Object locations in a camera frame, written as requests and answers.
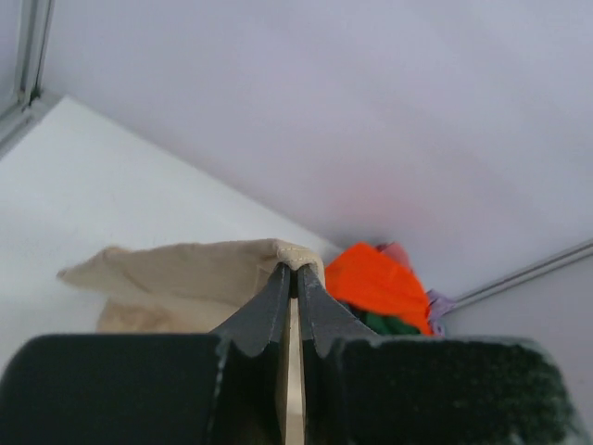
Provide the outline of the beige t shirt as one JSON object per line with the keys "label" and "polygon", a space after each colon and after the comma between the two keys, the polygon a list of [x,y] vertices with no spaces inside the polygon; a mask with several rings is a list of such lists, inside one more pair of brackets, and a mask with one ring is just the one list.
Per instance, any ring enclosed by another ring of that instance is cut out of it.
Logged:
{"label": "beige t shirt", "polygon": [[[291,270],[282,339],[247,357],[211,331],[255,297],[281,263]],[[324,283],[318,254],[283,240],[259,239],[144,250],[108,247],[57,276],[106,297],[100,333],[218,341],[216,361],[203,368],[211,390],[207,436],[212,443],[301,444],[306,432],[301,333],[293,296],[303,266]]]}

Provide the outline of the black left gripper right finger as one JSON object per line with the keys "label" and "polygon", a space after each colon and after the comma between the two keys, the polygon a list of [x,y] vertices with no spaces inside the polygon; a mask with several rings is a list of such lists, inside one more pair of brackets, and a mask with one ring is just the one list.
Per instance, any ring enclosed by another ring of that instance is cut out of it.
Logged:
{"label": "black left gripper right finger", "polygon": [[325,290],[309,266],[296,272],[304,358],[325,358],[336,340],[375,338],[375,333]]}

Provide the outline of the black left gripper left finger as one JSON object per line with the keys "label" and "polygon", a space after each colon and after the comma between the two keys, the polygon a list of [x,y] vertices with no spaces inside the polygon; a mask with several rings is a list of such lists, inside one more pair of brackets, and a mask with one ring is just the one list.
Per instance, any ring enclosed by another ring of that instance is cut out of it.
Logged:
{"label": "black left gripper left finger", "polygon": [[247,357],[259,356],[282,339],[289,306],[291,270],[279,264],[259,293],[211,334],[231,340]]}

